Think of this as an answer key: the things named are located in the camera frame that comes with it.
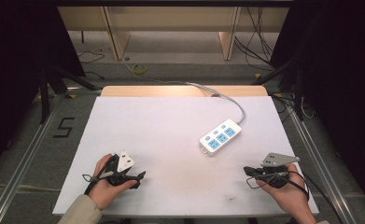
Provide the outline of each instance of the power strip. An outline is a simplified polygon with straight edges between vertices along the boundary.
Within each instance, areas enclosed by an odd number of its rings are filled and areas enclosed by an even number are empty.
[[[202,153],[210,156],[219,152],[226,144],[234,139],[241,132],[241,127],[231,119],[227,119],[214,130],[200,139]]]

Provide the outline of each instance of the white tabletop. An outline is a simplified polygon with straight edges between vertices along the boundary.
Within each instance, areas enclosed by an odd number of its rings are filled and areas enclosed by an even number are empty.
[[[53,210],[62,215],[88,183],[96,162],[125,150],[128,175],[147,171],[108,207],[117,217],[259,217],[285,214],[261,189],[251,189],[244,166],[260,167],[269,152],[294,156],[271,97],[233,97],[246,111],[242,132],[209,157],[199,139],[242,113],[216,97],[99,97]],[[310,208],[318,213],[311,197]]]

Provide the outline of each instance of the hand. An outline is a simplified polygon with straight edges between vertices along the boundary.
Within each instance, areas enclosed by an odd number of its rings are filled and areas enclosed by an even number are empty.
[[[98,173],[101,171],[101,168],[104,167],[106,162],[111,157],[111,154],[107,154],[97,162],[94,176],[98,175]],[[129,189],[134,184],[136,184],[136,180],[129,180],[122,185],[113,186],[109,184],[106,179],[102,179],[91,189],[89,197],[97,204],[97,207],[100,210],[104,210],[120,193],[122,193],[126,189]]]
[[[286,166],[289,171],[298,172],[294,164],[287,164]],[[289,180],[304,188],[304,181],[299,175],[289,173]],[[316,223],[308,206],[306,195],[300,189],[289,183],[281,189],[273,188],[261,180],[257,180],[257,183],[275,199],[282,210],[292,215],[299,223]]]

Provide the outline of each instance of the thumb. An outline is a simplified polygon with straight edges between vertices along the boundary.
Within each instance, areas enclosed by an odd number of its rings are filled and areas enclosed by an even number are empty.
[[[113,190],[116,194],[120,194],[124,190],[129,189],[130,187],[134,186],[136,183],[137,183],[136,180],[129,180],[129,181],[124,182],[122,185],[119,185],[119,186],[113,188]]]
[[[272,189],[272,187],[270,187],[268,184],[266,184],[266,182],[262,181],[262,180],[257,180],[257,184],[258,186],[260,186],[261,189],[263,189],[264,191],[268,192]]]

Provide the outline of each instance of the game controller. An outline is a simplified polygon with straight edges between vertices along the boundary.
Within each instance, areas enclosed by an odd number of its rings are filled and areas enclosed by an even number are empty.
[[[113,186],[122,185],[128,180],[136,180],[137,183],[130,189],[138,189],[141,185],[140,180],[144,178],[146,172],[144,171],[138,176],[127,175],[127,172],[130,171],[133,165],[133,159],[125,151],[121,151],[120,157],[115,154],[109,159],[105,168],[105,174],[103,174],[107,176],[102,175],[102,177],[106,177],[108,183]]]
[[[273,188],[281,189],[289,180],[289,172],[285,164],[300,161],[299,157],[290,157],[277,153],[269,153],[260,164],[263,168],[244,167],[248,176],[255,177]]]
[[[147,172],[144,171],[138,176],[127,175],[127,172],[129,172],[133,165],[133,159],[129,155],[127,155],[125,151],[121,151],[120,156],[118,156],[117,154],[113,155],[105,163],[104,167],[101,169],[98,175],[83,175],[83,178],[86,181],[90,182],[84,194],[89,195],[91,189],[102,179],[106,179],[107,182],[113,186],[122,185],[129,180],[136,180],[136,184],[130,187],[130,189],[138,189],[138,187],[141,185],[140,181],[144,178]]]

